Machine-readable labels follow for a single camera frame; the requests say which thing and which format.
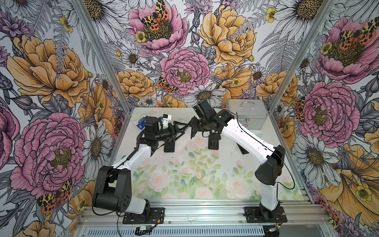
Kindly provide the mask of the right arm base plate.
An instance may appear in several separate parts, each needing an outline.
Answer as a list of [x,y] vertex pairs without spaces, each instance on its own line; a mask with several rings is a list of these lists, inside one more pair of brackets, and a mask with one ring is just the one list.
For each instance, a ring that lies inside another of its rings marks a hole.
[[286,213],[280,205],[275,210],[263,206],[248,206],[244,208],[243,216],[247,223],[287,223]]

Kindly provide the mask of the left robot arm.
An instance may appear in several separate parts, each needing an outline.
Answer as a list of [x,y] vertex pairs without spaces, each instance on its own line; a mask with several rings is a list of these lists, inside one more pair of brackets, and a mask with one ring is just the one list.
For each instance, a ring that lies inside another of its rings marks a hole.
[[148,223],[154,213],[147,199],[133,195],[132,175],[160,147],[160,142],[166,153],[173,153],[176,141],[189,127],[189,123],[178,121],[164,126],[161,119],[147,117],[144,129],[136,137],[133,151],[120,162],[100,168],[92,208],[107,210],[109,214],[125,214],[133,223]]

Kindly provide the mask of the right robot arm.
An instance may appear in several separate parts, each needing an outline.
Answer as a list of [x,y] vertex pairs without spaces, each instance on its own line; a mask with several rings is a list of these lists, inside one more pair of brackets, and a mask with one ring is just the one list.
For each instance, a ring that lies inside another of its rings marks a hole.
[[285,165],[285,148],[273,146],[257,137],[239,122],[237,112],[225,109],[217,112],[206,100],[199,102],[193,109],[197,116],[190,122],[191,138],[198,132],[208,132],[208,149],[218,150],[219,141],[224,135],[237,143],[241,153],[251,154],[257,159],[260,165],[254,174],[262,184],[258,217],[266,223],[275,221],[281,214],[277,189],[278,178]]

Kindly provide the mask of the phone stand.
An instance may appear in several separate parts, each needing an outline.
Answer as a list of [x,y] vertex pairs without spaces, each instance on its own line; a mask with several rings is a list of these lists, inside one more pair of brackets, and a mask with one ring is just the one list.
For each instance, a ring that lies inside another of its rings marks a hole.
[[238,145],[238,148],[239,148],[239,150],[241,151],[241,153],[243,154],[243,155],[246,155],[246,154],[248,154],[249,152],[246,150],[246,149],[244,149],[242,146],[240,146],[239,144],[237,144]]
[[173,153],[175,152],[175,139],[169,138],[165,140],[164,143],[164,152],[165,153]]
[[198,132],[201,131],[199,126],[199,119],[197,117],[192,117],[189,122],[190,131],[190,139],[194,138]]
[[221,140],[221,135],[219,133],[210,132],[208,136],[208,149],[219,150],[220,140]]

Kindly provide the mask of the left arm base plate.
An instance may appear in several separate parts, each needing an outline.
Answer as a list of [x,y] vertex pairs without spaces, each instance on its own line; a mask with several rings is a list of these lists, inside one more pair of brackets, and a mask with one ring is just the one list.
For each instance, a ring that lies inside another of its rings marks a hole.
[[151,207],[149,211],[145,211],[143,214],[134,214],[126,212],[122,223],[124,225],[137,225],[137,224],[149,224],[155,225],[163,224],[165,216],[165,208],[164,207]]

